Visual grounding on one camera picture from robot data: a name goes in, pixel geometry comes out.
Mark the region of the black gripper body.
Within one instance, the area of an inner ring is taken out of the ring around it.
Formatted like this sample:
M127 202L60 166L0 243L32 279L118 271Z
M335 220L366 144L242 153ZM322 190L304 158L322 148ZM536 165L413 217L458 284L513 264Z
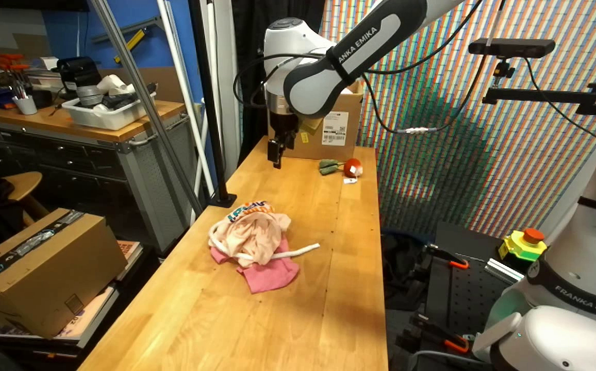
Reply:
M294 145L294 135L298 132L298 118L296 114L270 114L270 128L273 129L272 139L283 148Z

